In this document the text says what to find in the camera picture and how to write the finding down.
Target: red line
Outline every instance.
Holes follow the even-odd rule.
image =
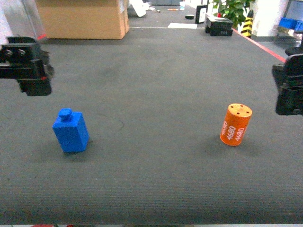
[[[275,52],[271,51],[270,49],[266,48],[265,46],[262,46],[261,44],[257,43],[256,41],[242,35],[241,33],[239,33],[236,29],[233,28],[233,30],[238,33],[239,35],[241,35],[242,37],[244,37],[245,39],[249,40],[250,42],[252,42],[253,44],[255,44],[256,46],[260,47],[262,50],[266,51],[267,53],[273,55],[275,58],[279,59],[281,62],[285,62],[286,59],[281,57],[279,54],[276,54]]]
[[[45,37],[46,37],[46,34],[43,34],[43,35],[39,36],[38,39],[43,39]]]

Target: orange can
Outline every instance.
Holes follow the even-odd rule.
[[[223,143],[230,146],[241,144],[252,110],[243,104],[230,104],[220,134]]]

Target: black box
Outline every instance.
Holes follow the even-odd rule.
[[[210,16],[206,18],[205,32],[210,33],[210,36],[231,36],[232,25],[229,19]]]

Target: potted plant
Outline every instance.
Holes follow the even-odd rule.
[[[237,29],[245,21],[244,11],[250,7],[255,0],[213,0],[214,9],[218,9],[221,15],[233,22],[233,28]]]

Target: brown cardboard box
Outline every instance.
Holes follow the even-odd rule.
[[[36,0],[48,38],[122,39],[127,0]]]

